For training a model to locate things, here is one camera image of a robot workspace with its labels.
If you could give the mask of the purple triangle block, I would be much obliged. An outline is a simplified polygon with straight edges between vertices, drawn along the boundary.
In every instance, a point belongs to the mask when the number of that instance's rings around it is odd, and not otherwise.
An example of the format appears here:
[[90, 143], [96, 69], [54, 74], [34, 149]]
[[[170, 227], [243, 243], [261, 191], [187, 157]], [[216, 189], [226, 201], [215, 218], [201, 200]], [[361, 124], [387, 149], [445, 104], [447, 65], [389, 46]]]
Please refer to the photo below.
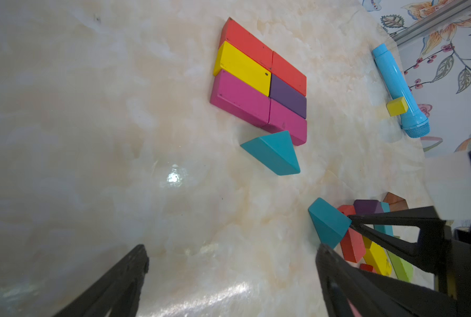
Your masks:
[[384, 212], [381, 202], [376, 199], [357, 199], [353, 206], [357, 215], [373, 215]]

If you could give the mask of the small yellow cube block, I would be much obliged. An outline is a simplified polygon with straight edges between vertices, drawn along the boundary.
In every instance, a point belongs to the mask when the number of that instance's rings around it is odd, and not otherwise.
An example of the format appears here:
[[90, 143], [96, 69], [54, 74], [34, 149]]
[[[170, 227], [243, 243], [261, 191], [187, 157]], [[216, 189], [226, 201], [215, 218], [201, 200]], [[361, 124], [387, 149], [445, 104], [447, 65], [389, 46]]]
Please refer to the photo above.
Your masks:
[[399, 97], [389, 101], [386, 108], [391, 117], [396, 117], [408, 111], [408, 103], [405, 97]]

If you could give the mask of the yellow rectangular block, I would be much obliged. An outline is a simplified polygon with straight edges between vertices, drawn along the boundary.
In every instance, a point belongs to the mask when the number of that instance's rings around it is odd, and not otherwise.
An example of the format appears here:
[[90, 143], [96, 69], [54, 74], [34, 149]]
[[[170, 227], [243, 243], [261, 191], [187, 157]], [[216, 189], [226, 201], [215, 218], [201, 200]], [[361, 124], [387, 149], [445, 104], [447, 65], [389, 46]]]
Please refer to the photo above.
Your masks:
[[366, 264], [372, 265], [378, 274], [390, 277], [392, 266], [385, 249], [366, 237], [363, 237], [363, 242], [366, 249], [364, 255]]
[[269, 96], [271, 72], [227, 41], [224, 41], [218, 49], [213, 75], [217, 76], [222, 70], [229, 72], [263, 95]]

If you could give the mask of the green rectangular block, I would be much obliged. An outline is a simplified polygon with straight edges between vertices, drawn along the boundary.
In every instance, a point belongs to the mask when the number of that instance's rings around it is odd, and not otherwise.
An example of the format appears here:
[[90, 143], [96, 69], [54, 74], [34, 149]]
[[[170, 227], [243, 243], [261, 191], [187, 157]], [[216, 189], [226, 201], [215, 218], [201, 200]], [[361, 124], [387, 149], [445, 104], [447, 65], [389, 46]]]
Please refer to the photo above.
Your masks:
[[412, 264], [403, 260], [392, 252], [387, 253], [398, 280], [412, 283], [414, 276], [414, 267]]

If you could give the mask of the purple rectangular block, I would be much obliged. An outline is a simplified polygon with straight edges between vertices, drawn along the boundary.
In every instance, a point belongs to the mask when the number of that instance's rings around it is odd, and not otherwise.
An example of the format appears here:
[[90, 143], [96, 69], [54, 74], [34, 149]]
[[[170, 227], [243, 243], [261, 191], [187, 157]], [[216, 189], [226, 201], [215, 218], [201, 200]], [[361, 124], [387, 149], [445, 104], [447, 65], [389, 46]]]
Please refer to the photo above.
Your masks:
[[307, 118], [307, 98], [274, 74], [271, 77], [269, 97], [302, 118]]

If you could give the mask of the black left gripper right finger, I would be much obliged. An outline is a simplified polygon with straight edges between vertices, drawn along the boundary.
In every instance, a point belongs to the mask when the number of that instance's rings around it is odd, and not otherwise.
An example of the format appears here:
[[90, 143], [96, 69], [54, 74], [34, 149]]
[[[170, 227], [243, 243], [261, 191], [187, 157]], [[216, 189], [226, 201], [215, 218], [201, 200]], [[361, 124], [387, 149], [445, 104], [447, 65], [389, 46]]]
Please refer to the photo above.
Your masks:
[[315, 264], [329, 316], [457, 316], [452, 298], [419, 285], [355, 268], [320, 244]]

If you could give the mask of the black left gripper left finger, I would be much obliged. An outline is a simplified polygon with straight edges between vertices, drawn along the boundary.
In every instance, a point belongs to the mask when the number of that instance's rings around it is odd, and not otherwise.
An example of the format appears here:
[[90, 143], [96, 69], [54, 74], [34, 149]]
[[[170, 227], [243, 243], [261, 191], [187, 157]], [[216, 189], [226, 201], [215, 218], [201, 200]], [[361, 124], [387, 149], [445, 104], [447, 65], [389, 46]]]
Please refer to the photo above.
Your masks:
[[149, 257], [139, 244], [56, 316], [136, 316]]

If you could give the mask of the pink rectangular block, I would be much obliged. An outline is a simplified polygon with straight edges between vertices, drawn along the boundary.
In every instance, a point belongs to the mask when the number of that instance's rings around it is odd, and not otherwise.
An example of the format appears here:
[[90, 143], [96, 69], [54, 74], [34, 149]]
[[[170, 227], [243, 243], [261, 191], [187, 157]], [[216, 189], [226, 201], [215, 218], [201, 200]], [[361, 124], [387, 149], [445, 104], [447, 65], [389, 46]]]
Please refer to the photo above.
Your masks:
[[348, 302], [349, 305], [350, 305], [350, 308], [351, 308], [351, 311], [353, 313], [353, 316], [354, 317], [362, 317], [362, 315], [359, 313], [359, 311], [357, 310], [357, 308], [351, 303], [351, 302]]

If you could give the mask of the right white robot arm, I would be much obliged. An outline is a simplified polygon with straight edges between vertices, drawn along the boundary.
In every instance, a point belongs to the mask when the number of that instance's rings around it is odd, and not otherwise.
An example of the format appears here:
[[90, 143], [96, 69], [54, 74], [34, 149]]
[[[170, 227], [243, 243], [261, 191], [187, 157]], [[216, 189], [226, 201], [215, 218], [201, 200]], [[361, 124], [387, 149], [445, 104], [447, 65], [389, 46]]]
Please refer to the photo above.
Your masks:
[[471, 151], [434, 159], [425, 175], [431, 206], [355, 215], [351, 227], [433, 274], [435, 288], [369, 273], [370, 293], [390, 301], [391, 316], [471, 316]]

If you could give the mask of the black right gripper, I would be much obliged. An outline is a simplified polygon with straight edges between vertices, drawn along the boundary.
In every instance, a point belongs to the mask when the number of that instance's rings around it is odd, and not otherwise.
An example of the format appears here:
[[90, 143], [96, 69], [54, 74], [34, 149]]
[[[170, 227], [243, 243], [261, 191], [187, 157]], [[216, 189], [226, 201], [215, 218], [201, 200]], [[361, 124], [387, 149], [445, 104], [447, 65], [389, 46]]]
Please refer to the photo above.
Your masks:
[[[457, 240], [434, 207], [373, 215], [350, 215], [350, 228], [424, 272], [448, 297], [449, 316], [471, 316], [471, 244]], [[391, 225], [394, 236], [374, 229]]]

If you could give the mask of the blue toy microphone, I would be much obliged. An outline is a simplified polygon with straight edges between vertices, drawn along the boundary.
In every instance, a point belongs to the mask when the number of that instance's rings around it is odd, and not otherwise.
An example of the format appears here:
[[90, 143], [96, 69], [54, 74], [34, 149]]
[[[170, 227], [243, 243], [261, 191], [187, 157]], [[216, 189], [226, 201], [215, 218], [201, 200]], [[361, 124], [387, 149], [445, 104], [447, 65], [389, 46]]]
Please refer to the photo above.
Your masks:
[[411, 138], [427, 136], [430, 133], [429, 119], [418, 107], [392, 53], [385, 44], [381, 44], [373, 49], [372, 54], [392, 100], [399, 97], [407, 100], [408, 111], [399, 116], [402, 130]]

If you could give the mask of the magenta rectangular block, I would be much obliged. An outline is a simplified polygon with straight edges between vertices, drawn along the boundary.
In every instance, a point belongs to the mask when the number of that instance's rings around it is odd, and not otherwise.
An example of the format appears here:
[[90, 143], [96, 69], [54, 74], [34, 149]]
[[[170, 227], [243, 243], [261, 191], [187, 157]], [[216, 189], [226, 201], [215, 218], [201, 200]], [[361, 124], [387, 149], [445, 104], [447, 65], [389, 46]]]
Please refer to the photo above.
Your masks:
[[288, 131], [295, 146], [305, 144], [308, 138], [306, 119], [273, 99], [270, 104], [269, 121], [262, 129], [269, 133]]
[[225, 70], [214, 79], [210, 103], [258, 128], [269, 122], [271, 99]]

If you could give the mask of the teal triangle block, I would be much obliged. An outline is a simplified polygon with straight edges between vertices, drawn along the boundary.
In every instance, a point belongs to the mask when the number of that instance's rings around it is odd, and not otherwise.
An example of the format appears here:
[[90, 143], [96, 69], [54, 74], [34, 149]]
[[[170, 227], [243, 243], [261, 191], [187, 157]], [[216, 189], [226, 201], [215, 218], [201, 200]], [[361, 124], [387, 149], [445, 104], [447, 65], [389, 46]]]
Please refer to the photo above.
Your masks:
[[256, 137], [240, 146], [278, 176], [301, 172], [288, 131]]
[[345, 237], [352, 220], [322, 198], [317, 198], [308, 213], [322, 244], [335, 249]]

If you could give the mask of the brown small block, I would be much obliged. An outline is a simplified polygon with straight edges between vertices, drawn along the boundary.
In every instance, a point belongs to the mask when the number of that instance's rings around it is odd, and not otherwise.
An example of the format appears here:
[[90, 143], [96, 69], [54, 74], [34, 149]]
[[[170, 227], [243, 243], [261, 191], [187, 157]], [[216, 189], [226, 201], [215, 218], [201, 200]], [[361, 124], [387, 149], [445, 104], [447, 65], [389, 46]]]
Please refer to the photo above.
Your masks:
[[387, 192], [383, 199], [383, 202], [389, 205], [390, 212], [404, 211], [409, 209], [406, 199], [391, 192]]

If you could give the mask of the red rectangular block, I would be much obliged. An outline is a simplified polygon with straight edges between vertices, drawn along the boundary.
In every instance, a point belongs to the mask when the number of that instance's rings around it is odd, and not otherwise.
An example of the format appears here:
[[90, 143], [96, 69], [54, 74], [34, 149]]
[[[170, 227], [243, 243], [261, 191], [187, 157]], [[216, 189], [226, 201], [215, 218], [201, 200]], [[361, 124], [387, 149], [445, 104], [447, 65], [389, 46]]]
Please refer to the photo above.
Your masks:
[[360, 264], [359, 268], [360, 268], [361, 270], [364, 270], [364, 271], [367, 271], [367, 272], [371, 272], [371, 273], [375, 273], [375, 272], [376, 272], [375, 268], [374, 268], [372, 265], [370, 265], [370, 264]]
[[343, 257], [348, 262], [357, 264], [366, 254], [362, 235], [353, 229], [348, 229], [340, 245]]
[[270, 71], [272, 50], [257, 37], [229, 17], [222, 28], [218, 47], [228, 42], [259, 65]]
[[276, 52], [272, 52], [271, 72], [300, 94], [307, 96], [307, 77]]

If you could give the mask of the teal small block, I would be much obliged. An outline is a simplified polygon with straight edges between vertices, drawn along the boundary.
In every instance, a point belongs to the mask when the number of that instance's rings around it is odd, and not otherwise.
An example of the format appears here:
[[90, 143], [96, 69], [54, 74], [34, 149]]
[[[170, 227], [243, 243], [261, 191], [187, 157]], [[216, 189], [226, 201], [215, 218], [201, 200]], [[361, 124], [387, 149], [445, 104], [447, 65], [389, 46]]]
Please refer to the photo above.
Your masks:
[[[390, 213], [391, 212], [390, 206], [389, 206], [388, 203], [381, 202], [380, 206], [381, 206], [381, 213]], [[379, 231], [379, 232], [382, 232], [386, 235], [394, 236], [393, 228], [392, 228], [391, 225], [374, 225], [374, 229]]]

